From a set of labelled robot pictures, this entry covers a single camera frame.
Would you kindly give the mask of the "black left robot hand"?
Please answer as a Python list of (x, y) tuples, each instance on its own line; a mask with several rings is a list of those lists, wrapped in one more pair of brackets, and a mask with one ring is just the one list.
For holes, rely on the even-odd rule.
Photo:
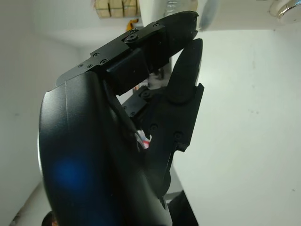
[(40, 109), (38, 157), (61, 226), (173, 226), (164, 198), (204, 92), (198, 13), (133, 29), (62, 74)]

